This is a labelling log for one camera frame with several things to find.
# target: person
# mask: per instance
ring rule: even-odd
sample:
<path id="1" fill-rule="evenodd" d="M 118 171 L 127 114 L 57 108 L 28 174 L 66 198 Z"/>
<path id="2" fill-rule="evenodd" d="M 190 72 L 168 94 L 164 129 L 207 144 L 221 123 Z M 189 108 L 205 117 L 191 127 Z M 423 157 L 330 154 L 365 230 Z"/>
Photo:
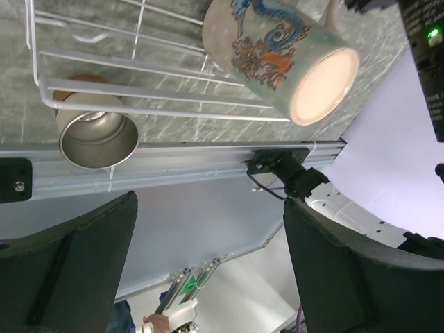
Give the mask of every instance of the person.
<path id="1" fill-rule="evenodd" d="M 171 333 L 168 317 L 161 314 L 152 314 L 143 317 L 143 323 L 151 323 L 154 333 Z M 114 304 L 111 311 L 110 321 L 106 327 L 106 333 L 135 333 L 135 325 L 131 317 L 131 308 L 127 301 Z"/>

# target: blue jeans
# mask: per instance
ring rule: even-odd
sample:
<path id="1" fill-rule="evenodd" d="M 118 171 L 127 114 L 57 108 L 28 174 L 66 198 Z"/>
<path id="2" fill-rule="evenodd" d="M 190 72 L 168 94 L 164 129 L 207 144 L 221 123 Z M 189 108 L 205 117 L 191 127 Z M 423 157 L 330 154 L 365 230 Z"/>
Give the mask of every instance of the blue jeans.
<path id="1" fill-rule="evenodd" d="M 135 326 L 131 318 L 131 308 L 125 300 L 114 304 L 106 333 L 133 333 Z"/>

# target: metal cup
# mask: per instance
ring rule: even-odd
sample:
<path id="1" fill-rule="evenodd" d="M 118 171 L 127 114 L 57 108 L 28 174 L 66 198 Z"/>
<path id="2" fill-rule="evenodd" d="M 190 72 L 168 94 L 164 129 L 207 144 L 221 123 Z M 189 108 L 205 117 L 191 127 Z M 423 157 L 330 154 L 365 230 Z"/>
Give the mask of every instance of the metal cup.
<path id="1" fill-rule="evenodd" d="M 115 96 L 76 92 L 66 102 L 122 105 Z M 64 157 L 84 169 L 106 169 L 127 160 L 137 148 L 139 133 L 126 115 L 84 110 L 57 110 L 59 147 Z"/>

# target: white wall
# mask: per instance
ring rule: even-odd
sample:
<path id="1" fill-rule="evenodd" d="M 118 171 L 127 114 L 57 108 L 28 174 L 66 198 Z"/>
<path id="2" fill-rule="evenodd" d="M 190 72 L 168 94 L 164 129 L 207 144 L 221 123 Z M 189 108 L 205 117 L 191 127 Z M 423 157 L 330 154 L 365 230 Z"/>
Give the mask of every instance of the white wall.
<path id="1" fill-rule="evenodd" d="M 398 227 L 444 239 L 444 184 L 435 140 L 408 52 L 343 136 L 348 145 L 326 170 L 352 200 Z"/>
<path id="2" fill-rule="evenodd" d="M 155 311 L 167 288 L 129 299 L 133 319 Z M 262 250 L 222 264 L 198 295 L 202 333 L 271 333 L 294 316 L 299 296 L 284 228 Z"/>

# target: mug handle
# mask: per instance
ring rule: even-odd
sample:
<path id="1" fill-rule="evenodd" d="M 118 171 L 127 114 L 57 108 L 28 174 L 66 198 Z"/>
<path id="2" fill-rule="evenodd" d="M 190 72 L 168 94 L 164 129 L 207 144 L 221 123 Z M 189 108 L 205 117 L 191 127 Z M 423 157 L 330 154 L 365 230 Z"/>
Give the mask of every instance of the mug handle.
<path id="1" fill-rule="evenodd" d="M 341 0 L 329 0 L 327 7 L 324 10 L 319 23 L 323 24 L 328 30 L 339 35 L 337 28 L 339 6 L 341 5 Z"/>

